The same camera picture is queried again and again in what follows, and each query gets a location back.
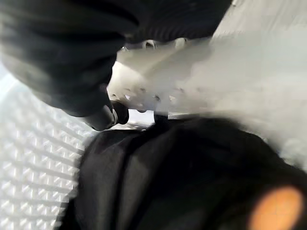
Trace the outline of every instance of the textured white surface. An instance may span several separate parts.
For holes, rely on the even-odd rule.
[[[215,37],[286,31],[307,24],[306,0],[237,0],[235,5]],[[169,49],[119,56],[121,63],[127,65],[130,59],[130,64],[117,65],[110,94],[133,108],[232,115],[253,132],[278,142],[290,163],[305,167],[306,39],[290,34],[284,45],[271,37],[272,46],[264,48],[268,41],[236,37],[177,54]],[[92,130],[2,77],[0,229],[52,229],[61,201],[74,186],[73,161]],[[143,120],[144,125],[151,122],[152,114]]]

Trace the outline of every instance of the hole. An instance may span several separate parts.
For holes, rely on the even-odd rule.
[[[153,97],[156,101],[160,102],[161,101],[161,98],[158,96],[158,95],[154,95]]]

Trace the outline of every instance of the fabric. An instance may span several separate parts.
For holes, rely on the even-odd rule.
[[[105,131],[79,168],[60,230],[249,230],[257,203],[284,186],[303,195],[292,229],[307,229],[306,174],[228,120]]]

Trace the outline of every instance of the diamond pattern surface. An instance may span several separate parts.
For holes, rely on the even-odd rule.
[[[48,230],[76,186],[75,160],[91,128],[23,87],[0,103],[0,229]]]

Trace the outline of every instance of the black clothing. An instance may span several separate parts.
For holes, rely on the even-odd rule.
[[[102,132],[79,168],[60,229],[245,230],[269,190],[291,185],[307,197],[302,170],[222,119]],[[301,216],[293,229],[307,229],[306,210]]]

